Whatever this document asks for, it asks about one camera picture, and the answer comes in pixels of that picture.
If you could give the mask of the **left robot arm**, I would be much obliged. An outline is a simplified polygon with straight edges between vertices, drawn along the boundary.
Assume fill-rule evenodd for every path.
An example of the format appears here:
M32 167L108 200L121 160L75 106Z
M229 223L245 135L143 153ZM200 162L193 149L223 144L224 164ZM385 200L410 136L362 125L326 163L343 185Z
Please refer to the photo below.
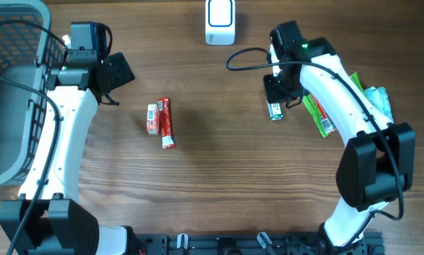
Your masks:
M78 59L48 75L48 108L33 168L18 199L0 204L0 225L12 254L138 254L129 226L103 226L79 203L79 168L101 98L134 80L122 52Z

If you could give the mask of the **mint wet wipes pack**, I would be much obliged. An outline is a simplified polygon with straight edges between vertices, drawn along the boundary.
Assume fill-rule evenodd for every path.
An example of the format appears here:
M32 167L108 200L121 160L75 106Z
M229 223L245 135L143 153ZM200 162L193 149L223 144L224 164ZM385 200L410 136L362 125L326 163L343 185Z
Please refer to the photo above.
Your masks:
M381 113L383 113L387 118L394 121L391 105L389 102L389 95L386 92L384 87L376 88L374 86L363 90L364 96L368 101Z

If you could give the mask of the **red stick sachet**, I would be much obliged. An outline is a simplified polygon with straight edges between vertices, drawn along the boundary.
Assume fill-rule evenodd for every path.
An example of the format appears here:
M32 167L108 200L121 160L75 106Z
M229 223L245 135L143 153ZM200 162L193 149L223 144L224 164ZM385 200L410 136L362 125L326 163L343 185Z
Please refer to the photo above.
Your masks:
M174 148L175 143L173 140L173 128L171 117L171 104L170 98L164 97L157 100L157 105L160 112L160 128L162 136L162 148Z

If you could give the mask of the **green snack bag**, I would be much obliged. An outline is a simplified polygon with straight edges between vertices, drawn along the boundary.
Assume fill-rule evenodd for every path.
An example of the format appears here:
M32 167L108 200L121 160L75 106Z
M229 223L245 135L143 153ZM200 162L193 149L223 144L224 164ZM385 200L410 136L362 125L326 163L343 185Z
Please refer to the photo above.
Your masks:
M310 93L307 95L303 100L303 104L311 115L322 137L327 137L330 133L337 131L333 121L329 118L322 105L313 94Z

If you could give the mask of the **red Kleenex tissue pack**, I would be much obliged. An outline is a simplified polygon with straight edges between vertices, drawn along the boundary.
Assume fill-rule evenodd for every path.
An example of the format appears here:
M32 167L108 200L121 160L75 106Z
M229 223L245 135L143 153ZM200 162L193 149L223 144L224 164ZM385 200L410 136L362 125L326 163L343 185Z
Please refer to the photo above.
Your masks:
M149 135L158 135L160 131L160 112L157 104L147 106L147 132Z

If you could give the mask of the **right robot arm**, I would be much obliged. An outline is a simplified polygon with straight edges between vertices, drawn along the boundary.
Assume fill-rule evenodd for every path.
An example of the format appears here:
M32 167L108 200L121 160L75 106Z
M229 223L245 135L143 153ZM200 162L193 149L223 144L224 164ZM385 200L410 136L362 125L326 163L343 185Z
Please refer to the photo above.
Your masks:
M325 38L272 38L264 78L269 102L313 95L345 146L335 180L340 200L322 224L323 248L350 250L377 215L401 220L413 182L415 132L395 124L360 91Z

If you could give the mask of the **green white small box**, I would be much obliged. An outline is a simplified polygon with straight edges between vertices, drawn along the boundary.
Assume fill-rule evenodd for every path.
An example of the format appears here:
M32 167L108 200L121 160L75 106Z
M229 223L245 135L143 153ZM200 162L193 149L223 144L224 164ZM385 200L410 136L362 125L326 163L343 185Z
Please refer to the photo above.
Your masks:
M281 120L283 118L283 112L280 103L269 103L267 102L270 120Z

